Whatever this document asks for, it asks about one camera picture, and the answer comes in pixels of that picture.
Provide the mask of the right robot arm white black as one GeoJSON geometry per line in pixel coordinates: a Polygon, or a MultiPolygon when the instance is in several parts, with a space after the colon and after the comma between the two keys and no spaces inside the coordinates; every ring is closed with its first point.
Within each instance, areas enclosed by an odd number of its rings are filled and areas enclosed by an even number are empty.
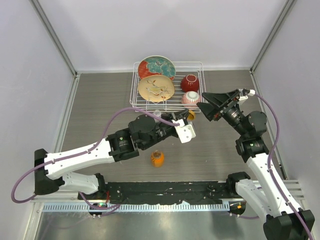
{"type": "Polygon", "coordinates": [[[202,93],[205,102],[197,103],[209,121],[224,119],[239,134],[237,153],[253,171],[261,189],[249,175],[237,172],[228,175],[226,193],[241,196],[263,223],[268,240],[311,240],[315,217],[304,210],[287,189],[273,162],[274,149],[268,149],[263,134],[267,131],[267,116],[262,111],[244,115],[240,102],[255,96],[254,90],[236,89],[227,93],[202,93]]]}

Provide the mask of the orange bottle cap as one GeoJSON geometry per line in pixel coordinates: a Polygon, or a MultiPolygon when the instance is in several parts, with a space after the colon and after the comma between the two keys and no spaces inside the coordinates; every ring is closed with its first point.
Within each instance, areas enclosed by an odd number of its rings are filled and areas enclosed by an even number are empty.
{"type": "Polygon", "coordinates": [[[196,118],[195,112],[193,112],[192,110],[189,110],[187,120],[192,122],[195,120],[195,118],[196,118]]]}

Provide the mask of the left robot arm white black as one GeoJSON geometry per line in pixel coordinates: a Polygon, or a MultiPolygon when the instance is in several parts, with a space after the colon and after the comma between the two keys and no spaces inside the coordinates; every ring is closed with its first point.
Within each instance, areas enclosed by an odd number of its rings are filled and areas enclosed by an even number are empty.
{"type": "Polygon", "coordinates": [[[79,174],[77,170],[135,158],[139,156],[139,150],[149,149],[168,137],[178,138],[182,144],[188,143],[196,137],[188,115],[187,109],[161,116],[144,112],[129,122],[127,128],[95,143],[56,153],[48,153],[43,148],[36,150],[34,193],[43,196],[67,190],[102,199],[107,192],[104,177],[99,173],[79,174]]]}

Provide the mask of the orange juice bottle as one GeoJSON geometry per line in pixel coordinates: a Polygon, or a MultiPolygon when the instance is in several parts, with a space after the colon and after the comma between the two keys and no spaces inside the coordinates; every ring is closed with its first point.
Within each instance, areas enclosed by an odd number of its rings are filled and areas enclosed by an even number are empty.
{"type": "Polygon", "coordinates": [[[164,164],[165,155],[162,151],[156,150],[156,151],[152,152],[150,159],[151,159],[151,163],[154,167],[160,168],[164,164]]]}

